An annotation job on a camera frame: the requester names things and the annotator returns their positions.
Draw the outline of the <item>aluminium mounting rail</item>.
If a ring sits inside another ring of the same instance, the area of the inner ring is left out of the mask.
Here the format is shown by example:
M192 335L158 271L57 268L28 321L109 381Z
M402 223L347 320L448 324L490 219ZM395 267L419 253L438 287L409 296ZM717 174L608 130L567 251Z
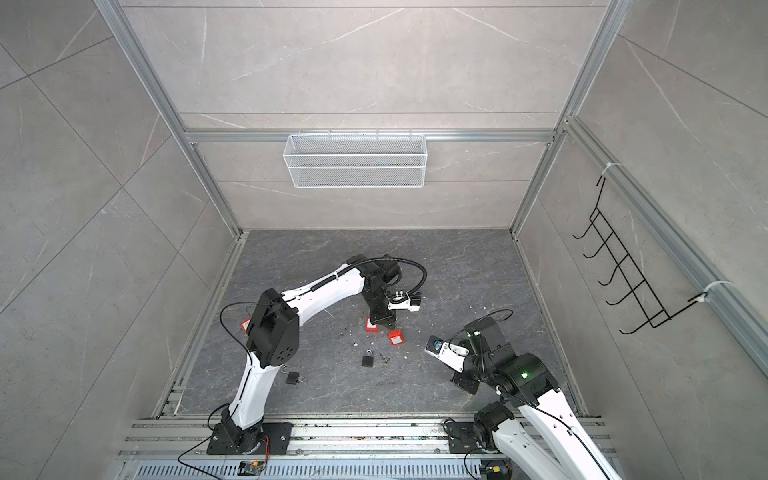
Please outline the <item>aluminium mounting rail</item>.
M453 413L457 422L472 422L469 415ZM405 414L394 417L320 415L315 417L272 416L265 423L293 424L285 455L449 455L448 438L441 417ZM213 431L213 421L203 415L135 420L117 443L120 457L166 458L191 449L204 455Z

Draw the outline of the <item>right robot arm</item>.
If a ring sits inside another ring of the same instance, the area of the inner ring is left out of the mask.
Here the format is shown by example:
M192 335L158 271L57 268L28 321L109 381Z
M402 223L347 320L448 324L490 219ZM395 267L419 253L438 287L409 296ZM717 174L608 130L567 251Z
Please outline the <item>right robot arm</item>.
M469 451L497 451L530 479L618 479L554 375L536 355L514 351L495 314L428 343L460 389L474 395L484 384L499 397L474 414Z

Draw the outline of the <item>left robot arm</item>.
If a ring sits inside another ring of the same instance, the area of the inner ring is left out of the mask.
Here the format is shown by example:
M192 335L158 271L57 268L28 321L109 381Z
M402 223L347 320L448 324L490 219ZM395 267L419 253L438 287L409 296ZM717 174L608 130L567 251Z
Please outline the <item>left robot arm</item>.
M205 446L212 456L284 454L292 425L265 424L265 406L280 368L299 349L301 327L339 301L360 295L369 308L367 324L384 326L401 342L397 313L420 309L427 277L426 268L414 260L356 255L304 286L265 290L244 327L247 340L239 343L246 365L238 390L231 402L217 408L221 420L209 427L210 436L194 447Z

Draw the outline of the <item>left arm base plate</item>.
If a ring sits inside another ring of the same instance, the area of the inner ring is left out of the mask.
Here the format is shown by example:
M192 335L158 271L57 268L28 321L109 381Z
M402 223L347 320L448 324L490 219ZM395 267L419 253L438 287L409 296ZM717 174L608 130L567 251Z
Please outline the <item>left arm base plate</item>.
M242 430L231 422L218 423L206 448L208 455L285 455L293 424L264 423Z

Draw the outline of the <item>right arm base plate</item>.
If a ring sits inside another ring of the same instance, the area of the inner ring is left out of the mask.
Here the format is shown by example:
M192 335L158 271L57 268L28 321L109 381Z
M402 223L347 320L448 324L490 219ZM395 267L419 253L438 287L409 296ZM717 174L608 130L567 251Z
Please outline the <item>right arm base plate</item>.
M481 444L474 431L473 422L457 422L448 418L441 423L441 426L448 438L448 448L452 454L493 452L493 449Z

